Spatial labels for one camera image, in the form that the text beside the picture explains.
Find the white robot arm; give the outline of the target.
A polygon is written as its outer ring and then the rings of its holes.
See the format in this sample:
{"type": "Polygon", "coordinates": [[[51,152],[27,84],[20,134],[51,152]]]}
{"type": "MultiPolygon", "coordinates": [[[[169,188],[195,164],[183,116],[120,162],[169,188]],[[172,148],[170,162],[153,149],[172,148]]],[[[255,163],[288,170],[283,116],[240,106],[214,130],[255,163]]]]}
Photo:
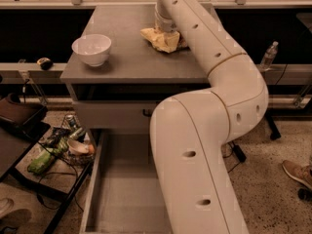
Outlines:
{"type": "Polygon", "coordinates": [[[253,129],[268,105],[246,51],[197,0],[160,0],[209,81],[160,102],[151,147],[174,234],[249,234],[221,147],[253,129]]]}

